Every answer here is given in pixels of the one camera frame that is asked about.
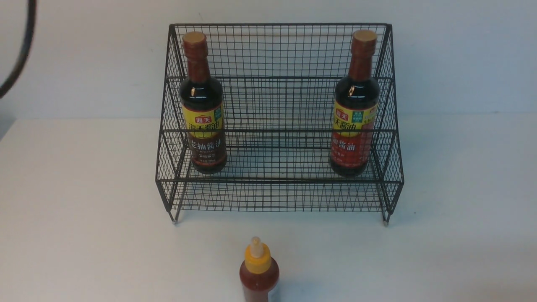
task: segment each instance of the soy sauce bottle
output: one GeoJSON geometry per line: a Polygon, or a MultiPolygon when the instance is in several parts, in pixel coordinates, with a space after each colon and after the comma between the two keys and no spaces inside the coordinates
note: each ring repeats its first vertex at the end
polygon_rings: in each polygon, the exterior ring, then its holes
{"type": "Polygon", "coordinates": [[[336,85],[330,165],[343,177],[360,175],[367,166],[372,130],[379,102],[379,84],[371,77],[377,35],[360,30],[352,34],[349,74],[336,85]]]}
{"type": "Polygon", "coordinates": [[[259,237],[252,238],[239,269],[246,302],[279,302],[280,269],[269,247],[259,237]]]}
{"type": "Polygon", "coordinates": [[[224,134],[222,85],[211,77],[207,61],[207,37],[201,32],[183,36],[187,58],[188,77],[179,87],[183,118],[188,130],[215,130],[215,132],[187,132],[188,147],[194,168],[203,174],[221,171],[227,162],[224,134]]]}

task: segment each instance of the bottle cap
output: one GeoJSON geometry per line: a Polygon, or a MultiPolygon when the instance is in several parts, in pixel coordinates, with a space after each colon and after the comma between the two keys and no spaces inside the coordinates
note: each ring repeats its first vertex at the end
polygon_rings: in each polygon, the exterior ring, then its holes
{"type": "Polygon", "coordinates": [[[352,34],[351,54],[371,57],[375,54],[377,35],[374,31],[359,30],[352,34]]]}
{"type": "Polygon", "coordinates": [[[253,274],[262,274],[269,270],[272,264],[270,250],[259,237],[252,238],[250,245],[246,247],[244,264],[246,269],[253,274]]]}
{"type": "Polygon", "coordinates": [[[207,36],[202,32],[186,33],[183,36],[183,49],[188,59],[205,59],[209,54],[207,50],[207,36]]]}

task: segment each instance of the wire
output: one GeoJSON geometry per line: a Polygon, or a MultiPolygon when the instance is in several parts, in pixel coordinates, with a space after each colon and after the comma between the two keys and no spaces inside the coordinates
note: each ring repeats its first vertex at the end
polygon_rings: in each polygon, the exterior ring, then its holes
{"type": "Polygon", "coordinates": [[[17,63],[13,67],[8,78],[0,86],[0,99],[3,98],[6,93],[13,87],[20,74],[23,72],[24,65],[30,54],[30,47],[32,46],[33,33],[35,28],[35,15],[37,11],[37,0],[28,0],[28,14],[26,19],[26,32],[24,34],[23,45],[20,48],[19,57],[17,63]]]}

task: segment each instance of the black wire rack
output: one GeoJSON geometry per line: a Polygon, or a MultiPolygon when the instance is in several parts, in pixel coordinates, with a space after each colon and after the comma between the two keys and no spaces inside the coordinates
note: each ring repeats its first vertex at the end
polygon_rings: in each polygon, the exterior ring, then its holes
{"type": "Polygon", "coordinates": [[[392,26],[170,25],[156,183],[174,223],[181,210],[369,211],[387,225],[404,183],[392,26]],[[329,163],[334,93],[359,29],[379,37],[373,75],[381,95],[366,171],[343,178],[329,163]],[[211,75],[224,91],[228,162],[213,175],[191,165],[179,101],[187,75],[180,41],[190,31],[207,36],[211,75]]]}

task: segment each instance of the bottle neck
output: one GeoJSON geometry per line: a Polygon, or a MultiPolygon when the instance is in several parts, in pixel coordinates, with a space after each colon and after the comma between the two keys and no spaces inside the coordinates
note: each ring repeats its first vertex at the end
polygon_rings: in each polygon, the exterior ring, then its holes
{"type": "Polygon", "coordinates": [[[188,77],[194,83],[205,83],[211,77],[209,62],[204,59],[187,60],[188,77]]]}
{"type": "Polygon", "coordinates": [[[357,82],[363,82],[371,78],[371,65],[373,57],[351,57],[351,66],[349,67],[349,77],[357,82]]]}

